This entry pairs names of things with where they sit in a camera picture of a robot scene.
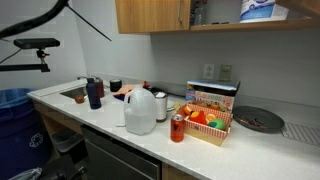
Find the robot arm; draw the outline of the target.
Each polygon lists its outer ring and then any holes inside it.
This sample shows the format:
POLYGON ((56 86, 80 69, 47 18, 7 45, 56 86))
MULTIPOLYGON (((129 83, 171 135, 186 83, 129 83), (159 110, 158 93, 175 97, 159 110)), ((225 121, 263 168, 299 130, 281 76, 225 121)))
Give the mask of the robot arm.
POLYGON ((92 27, 96 32, 101 34, 104 38, 111 41, 111 39, 105 35, 103 32, 101 32, 97 27, 95 27, 92 23, 90 23, 88 20, 86 20, 83 16, 81 16, 78 12, 76 12, 70 5, 69 0, 58 0, 56 4, 46 13, 26 20, 19 22, 17 24, 11 25, 9 27, 4 28, 0 31, 0 38, 6 38, 9 36, 17 35, 29 30, 32 30, 38 26, 41 26, 53 18, 55 18, 65 7, 68 7, 75 15, 77 15, 80 19, 82 19, 87 25, 92 27))

